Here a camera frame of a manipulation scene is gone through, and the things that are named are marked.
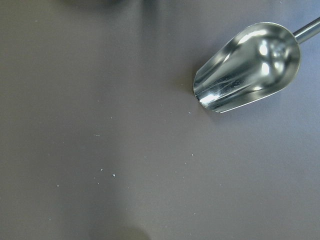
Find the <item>metal scoop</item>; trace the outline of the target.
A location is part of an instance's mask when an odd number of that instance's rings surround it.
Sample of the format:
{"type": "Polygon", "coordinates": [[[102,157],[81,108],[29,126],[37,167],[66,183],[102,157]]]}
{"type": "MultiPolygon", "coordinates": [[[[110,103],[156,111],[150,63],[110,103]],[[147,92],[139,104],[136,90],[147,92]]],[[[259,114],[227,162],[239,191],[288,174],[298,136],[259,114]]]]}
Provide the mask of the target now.
{"type": "Polygon", "coordinates": [[[246,27],[196,72],[194,96],[225,113],[278,93],[299,71],[300,45],[319,32],[318,18],[296,32],[273,22],[246,27]]]}

